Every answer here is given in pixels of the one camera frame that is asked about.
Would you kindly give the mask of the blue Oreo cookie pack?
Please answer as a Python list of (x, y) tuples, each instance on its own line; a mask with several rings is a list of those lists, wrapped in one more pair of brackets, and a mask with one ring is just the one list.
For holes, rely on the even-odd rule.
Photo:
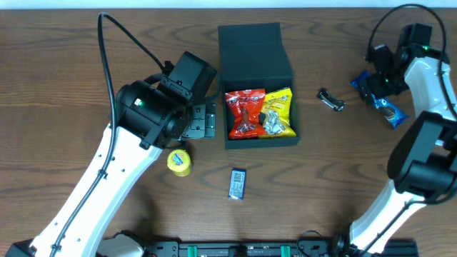
[[(362, 96), (361, 89), (358, 84), (364, 80), (366, 80), (370, 76), (368, 71), (362, 71), (359, 76), (351, 81), (352, 87), (359, 92)], [(382, 117), (390, 123), (393, 129), (396, 129), (399, 125), (401, 125), (407, 118), (408, 115), (405, 115), (402, 110), (400, 110), (397, 106), (391, 103), (388, 99), (376, 99), (374, 95), (371, 95), (372, 102), (369, 105), (372, 105), (381, 115)]]

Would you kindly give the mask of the red candy bag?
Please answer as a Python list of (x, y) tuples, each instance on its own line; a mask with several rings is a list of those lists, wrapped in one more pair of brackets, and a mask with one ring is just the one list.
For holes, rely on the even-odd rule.
[(265, 89), (247, 89), (225, 93), (226, 104), (234, 115), (229, 139), (247, 139), (266, 135), (259, 115), (265, 100)]

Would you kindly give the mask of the yellow candy bag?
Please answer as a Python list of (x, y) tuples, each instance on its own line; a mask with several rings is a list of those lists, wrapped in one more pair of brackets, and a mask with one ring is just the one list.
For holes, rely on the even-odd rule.
[(289, 87), (265, 95), (261, 113), (265, 115), (262, 126), (266, 134), (260, 138), (296, 137), (290, 127), (292, 96)]

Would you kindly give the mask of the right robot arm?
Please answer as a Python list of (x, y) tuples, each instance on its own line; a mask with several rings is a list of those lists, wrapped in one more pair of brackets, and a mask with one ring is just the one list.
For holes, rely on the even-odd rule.
[(335, 256), (383, 253), (392, 235), (415, 212), (456, 195), (456, 97), (444, 50), (430, 47), (431, 26), (405, 26), (395, 51), (368, 48), (376, 73), (353, 80), (368, 104), (411, 92), (416, 120), (392, 151), (388, 182), (377, 199), (333, 247)]

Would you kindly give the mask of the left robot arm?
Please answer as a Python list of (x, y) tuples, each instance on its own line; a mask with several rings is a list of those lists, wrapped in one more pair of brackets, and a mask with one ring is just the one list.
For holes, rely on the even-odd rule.
[(35, 238), (13, 243), (8, 256), (95, 256), (107, 226), (142, 173), (171, 141), (188, 136), (217, 75), (186, 51), (175, 66), (123, 86), (116, 119), (103, 132), (89, 167), (52, 222)]

